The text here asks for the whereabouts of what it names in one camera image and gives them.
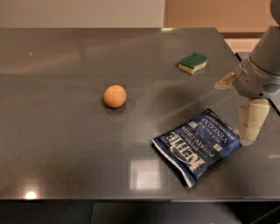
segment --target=green sponge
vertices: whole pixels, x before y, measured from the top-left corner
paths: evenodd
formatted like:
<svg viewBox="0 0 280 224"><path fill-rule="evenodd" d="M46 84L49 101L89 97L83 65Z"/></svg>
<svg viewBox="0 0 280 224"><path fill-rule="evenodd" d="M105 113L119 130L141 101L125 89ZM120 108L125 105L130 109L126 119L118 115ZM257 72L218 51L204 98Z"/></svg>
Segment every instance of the green sponge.
<svg viewBox="0 0 280 224"><path fill-rule="evenodd" d="M194 74L196 71L205 67L206 64L207 57L194 52L191 56L183 58L179 62L178 68L189 74Z"/></svg>

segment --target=orange ball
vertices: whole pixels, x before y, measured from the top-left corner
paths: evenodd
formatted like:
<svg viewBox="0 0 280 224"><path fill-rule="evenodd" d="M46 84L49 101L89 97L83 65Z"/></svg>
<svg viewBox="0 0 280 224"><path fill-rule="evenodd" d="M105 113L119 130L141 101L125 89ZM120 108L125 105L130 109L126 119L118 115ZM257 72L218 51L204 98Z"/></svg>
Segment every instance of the orange ball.
<svg viewBox="0 0 280 224"><path fill-rule="evenodd" d="M105 103L112 109L121 107L126 101L126 92L123 87L113 85L106 89L104 93Z"/></svg>

